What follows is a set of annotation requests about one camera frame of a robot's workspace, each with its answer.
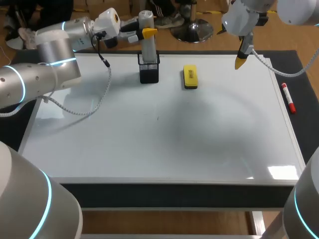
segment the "sneaker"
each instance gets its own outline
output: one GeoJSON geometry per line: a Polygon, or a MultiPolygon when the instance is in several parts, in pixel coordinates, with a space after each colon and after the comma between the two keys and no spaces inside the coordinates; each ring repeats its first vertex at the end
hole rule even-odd
{"type": "Polygon", "coordinates": [[[186,19],[190,18],[191,5],[181,5],[179,8],[180,15],[186,19]]]}
{"type": "Polygon", "coordinates": [[[155,27],[159,29],[182,26],[183,23],[184,18],[179,13],[175,16],[157,17],[154,21],[155,27]]]}
{"type": "Polygon", "coordinates": [[[24,42],[25,48],[26,49],[36,49],[36,44],[35,44],[35,32],[31,31],[30,28],[19,28],[18,30],[19,35],[21,39],[24,42]]]}

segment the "yellow eraser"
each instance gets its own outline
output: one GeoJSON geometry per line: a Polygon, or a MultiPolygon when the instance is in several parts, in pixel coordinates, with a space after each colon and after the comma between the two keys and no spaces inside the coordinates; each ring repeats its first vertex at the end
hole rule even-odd
{"type": "Polygon", "coordinates": [[[197,89],[198,79],[195,65],[184,65],[184,86],[185,89],[197,89]]]}

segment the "black mesh pen cup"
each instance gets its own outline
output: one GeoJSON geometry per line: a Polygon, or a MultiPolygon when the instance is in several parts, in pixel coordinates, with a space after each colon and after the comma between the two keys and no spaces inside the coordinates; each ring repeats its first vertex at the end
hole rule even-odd
{"type": "Polygon", "coordinates": [[[140,82],[142,84],[153,84],[159,82],[160,55],[157,53],[155,63],[144,63],[142,54],[138,54],[140,66],[140,82]]]}

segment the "white table surface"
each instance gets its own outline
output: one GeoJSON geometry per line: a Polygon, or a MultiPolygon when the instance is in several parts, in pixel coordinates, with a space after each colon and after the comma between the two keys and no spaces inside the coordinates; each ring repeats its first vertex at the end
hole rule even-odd
{"type": "MultiPolygon", "coordinates": [[[[95,54],[76,54],[82,84],[55,92],[88,111],[107,70],[95,54]]],[[[136,55],[109,54],[112,84],[90,117],[53,103],[35,107],[19,153],[60,183],[294,185],[305,166],[275,75],[250,56],[161,55],[159,83],[139,83],[136,55]],[[197,66],[185,90],[181,71],[197,66]]]]}

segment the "floor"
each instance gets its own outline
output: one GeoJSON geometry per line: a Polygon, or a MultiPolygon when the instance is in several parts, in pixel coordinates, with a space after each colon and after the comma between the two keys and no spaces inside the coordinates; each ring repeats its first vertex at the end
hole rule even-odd
{"type": "MultiPolygon", "coordinates": [[[[198,11],[225,10],[223,0],[198,0],[198,11]]],[[[84,13],[74,13],[72,18],[84,13]]],[[[219,29],[222,14],[198,14],[210,22],[214,29],[219,29]]],[[[0,13],[0,22],[4,14],[0,13]]],[[[0,46],[9,58],[15,51],[4,42],[5,31],[0,29],[0,46]]],[[[276,13],[269,14],[269,22],[254,30],[256,50],[296,50],[302,64],[307,65],[316,51],[319,29],[313,26],[290,26],[283,24],[276,13]]],[[[160,30],[156,36],[158,50],[238,50],[240,42],[237,37],[227,33],[213,35],[203,43],[188,44],[174,39],[168,30],[160,30]]],[[[139,45],[119,44],[115,50],[139,49],[139,45]]],[[[0,52],[0,65],[6,65],[7,59],[0,52]]],[[[312,87],[319,97],[319,62],[308,71],[312,87]]],[[[265,225],[268,226],[278,212],[264,212],[265,225]]],[[[217,234],[248,235],[251,229],[247,223],[248,216],[244,211],[84,211],[83,233],[108,234],[217,234]]]]}

